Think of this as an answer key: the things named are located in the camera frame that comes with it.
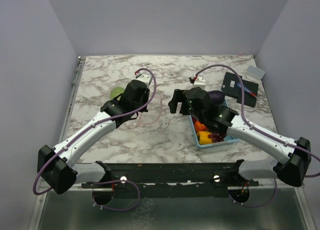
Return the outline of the purple eggplant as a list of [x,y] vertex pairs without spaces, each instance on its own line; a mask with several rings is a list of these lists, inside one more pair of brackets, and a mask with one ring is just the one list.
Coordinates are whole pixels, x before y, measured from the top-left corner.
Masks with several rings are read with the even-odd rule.
[[213,90],[208,92],[213,104],[223,104],[225,101],[225,94],[219,90]]

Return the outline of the green cabbage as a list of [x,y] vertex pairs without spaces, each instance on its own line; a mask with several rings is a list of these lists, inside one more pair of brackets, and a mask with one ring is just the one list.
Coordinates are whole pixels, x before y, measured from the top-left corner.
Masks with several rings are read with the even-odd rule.
[[110,97],[110,99],[114,99],[114,98],[116,98],[117,96],[123,94],[124,91],[125,91],[125,89],[122,88],[122,87],[115,87],[115,88],[113,88],[113,89],[111,90],[109,97]]

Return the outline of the clear pink zip bag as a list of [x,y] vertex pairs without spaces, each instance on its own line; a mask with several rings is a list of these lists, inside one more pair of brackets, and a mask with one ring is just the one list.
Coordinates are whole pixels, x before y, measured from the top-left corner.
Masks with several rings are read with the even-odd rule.
[[162,115],[164,98],[165,97],[162,93],[156,93],[155,97],[150,103],[150,106],[148,107],[149,111],[140,113],[137,119],[130,121],[129,123],[133,127],[155,124]]

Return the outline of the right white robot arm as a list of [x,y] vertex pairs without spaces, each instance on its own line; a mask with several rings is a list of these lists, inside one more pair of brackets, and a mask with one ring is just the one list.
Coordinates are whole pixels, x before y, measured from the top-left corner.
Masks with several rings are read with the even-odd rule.
[[176,89],[168,106],[176,113],[191,115],[211,132],[239,138],[271,156],[270,160],[243,161],[239,169],[230,172],[230,181],[240,186],[254,178],[278,178],[287,185],[300,187],[311,163],[311,144],[304,137],[295,140],[269,131],[224,105],[215,104],[199,87]]

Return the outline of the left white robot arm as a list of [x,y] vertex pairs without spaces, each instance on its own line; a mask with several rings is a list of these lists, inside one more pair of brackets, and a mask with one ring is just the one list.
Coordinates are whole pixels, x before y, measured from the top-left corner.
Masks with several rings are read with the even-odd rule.
[[80,157],[98,140],[133,119],[138,112],[147,112],[154,97],[151,82],[134,79],[124,92],[103,104],[91,120],[76,133],[54,147],[44,145],[38,151],[37,179],[42,178],[57,194],[63,194],[74,184],[94,182],[106,187],[111,180],[103,164],[94,162],[77,166]]

